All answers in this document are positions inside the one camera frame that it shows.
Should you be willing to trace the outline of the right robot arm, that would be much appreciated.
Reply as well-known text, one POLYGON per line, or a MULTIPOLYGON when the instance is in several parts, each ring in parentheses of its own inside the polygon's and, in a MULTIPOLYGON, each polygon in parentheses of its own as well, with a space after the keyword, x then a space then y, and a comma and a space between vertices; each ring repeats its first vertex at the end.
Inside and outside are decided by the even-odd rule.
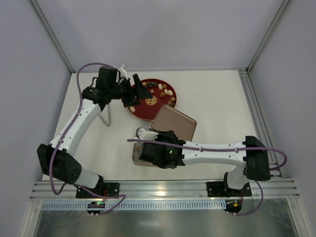
POLYGON ((223 189, 228 195, 241 190, 249 181, 271 178, 267 148, 254 136, 229 144, 199 144, 180 140, 173 131, 154 132, 140 128, 138 159, 162 169, 175 169, 200 163, 233 165, 224 175, 223 189))

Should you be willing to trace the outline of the gold square tin box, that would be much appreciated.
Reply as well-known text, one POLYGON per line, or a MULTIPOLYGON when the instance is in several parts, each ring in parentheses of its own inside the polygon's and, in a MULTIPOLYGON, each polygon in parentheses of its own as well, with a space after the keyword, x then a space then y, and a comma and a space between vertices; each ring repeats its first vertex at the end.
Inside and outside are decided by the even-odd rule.
POLYGON ((157 167, 152 163, 155 154, 154 144, 136 142, 133 147, 132 161, 136 166, 157 167))

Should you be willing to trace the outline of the metal tongs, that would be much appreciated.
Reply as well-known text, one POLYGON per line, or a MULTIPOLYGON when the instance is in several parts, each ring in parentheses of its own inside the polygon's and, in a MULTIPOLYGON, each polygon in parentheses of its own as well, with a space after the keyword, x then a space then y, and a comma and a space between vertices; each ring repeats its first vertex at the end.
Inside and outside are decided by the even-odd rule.
POLYGON ((99 115, 101 121, 106 127, 110 127, 111 125, 111 118, 110 118, 110 105, 107 105, 103 111, 99 115))

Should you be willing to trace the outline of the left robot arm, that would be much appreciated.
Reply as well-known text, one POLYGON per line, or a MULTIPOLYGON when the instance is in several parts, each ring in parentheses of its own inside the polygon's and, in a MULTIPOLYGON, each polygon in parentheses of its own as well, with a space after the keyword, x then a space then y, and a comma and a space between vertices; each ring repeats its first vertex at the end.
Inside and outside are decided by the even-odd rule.
POLYGON ((40 144, 37 154, 43 174, 49 177, 52 192, 57 196, 54 179, 65 185, 74 185, 98 197, 102 194, 103 177, 86 170, 74 158, 77 147, 92 122, 113 100, 121 100, 124 107, 137 106, 152 94, 141 83, 137 74, 132 76, 134 85, 124 68, 98 63, 98 76, 82 90, 78 86, 79 104, 61 132, 49 143, 40 144))

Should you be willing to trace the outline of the gold tin lid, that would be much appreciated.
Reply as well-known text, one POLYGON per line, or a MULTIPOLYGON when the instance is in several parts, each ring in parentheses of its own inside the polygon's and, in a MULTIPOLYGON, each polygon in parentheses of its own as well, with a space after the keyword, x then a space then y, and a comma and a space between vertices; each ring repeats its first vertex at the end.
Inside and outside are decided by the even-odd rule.
POLYGON ((151 124, 153 130, 163 132, 172 130, 179 139, 186 141, 192 141, 196 126, 195 119, 169 105, 160 108, 151 124))

